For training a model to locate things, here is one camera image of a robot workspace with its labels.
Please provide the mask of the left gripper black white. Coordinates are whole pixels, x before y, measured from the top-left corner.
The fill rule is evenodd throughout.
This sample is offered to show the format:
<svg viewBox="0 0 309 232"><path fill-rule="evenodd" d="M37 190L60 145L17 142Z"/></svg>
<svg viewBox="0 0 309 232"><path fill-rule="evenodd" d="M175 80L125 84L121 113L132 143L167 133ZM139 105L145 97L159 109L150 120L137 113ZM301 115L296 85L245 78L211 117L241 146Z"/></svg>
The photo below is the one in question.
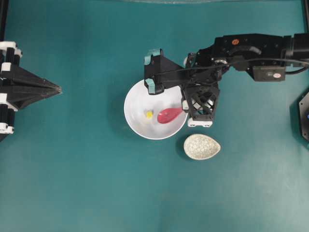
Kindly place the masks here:
<svg viewBox="0 0 309 232"><path fill-rule="evenodd" d="M62 93L62 88L19 67L16 42L0 43L0 141L14 133L15 113L32 103ZM8 87L10 81L34 87Z"/></svg>

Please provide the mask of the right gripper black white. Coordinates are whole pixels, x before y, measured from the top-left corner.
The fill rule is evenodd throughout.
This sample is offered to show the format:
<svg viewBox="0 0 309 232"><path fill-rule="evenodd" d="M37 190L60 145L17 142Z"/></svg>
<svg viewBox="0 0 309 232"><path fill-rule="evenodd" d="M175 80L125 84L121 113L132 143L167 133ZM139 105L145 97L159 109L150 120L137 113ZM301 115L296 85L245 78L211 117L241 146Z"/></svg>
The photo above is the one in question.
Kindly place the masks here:
<svg viewBox="0 0 309 232"><path fill-rule="evenodd" d="M189 127L208 128L213 124L220 94L220 69L212 68L213 65L211 51L198 51L186 58L181 90Z"/></svg>

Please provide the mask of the black hexagonal arm base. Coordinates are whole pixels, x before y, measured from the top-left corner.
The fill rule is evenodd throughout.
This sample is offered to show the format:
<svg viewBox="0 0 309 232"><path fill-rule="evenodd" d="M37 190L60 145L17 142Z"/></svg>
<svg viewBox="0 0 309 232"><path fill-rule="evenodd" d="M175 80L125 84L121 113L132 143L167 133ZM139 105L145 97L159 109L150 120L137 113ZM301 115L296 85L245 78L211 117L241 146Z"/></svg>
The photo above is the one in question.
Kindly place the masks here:
<svg viewBox="0 0 309 232"><path fill-rule="evenodd" d="M305 147L309 146L309 91L303 92L296 100L296 131L298 140Z"/></svg>

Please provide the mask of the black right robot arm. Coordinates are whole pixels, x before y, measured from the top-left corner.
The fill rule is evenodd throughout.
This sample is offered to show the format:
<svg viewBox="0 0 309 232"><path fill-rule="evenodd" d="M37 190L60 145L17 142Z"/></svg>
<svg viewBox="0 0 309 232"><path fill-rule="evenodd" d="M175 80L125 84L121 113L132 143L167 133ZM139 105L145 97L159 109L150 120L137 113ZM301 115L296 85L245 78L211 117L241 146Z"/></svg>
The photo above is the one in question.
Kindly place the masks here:
<svg viewBox="0 0 309 232"><path fill-rule="evenodd" d="M309 35L242 34L217 37L213 45L190 53L183 64L189 83L183 88L188 126L210 127L219 99L219 82L233 67L256 82L280 82L309 68Z"/></svg>

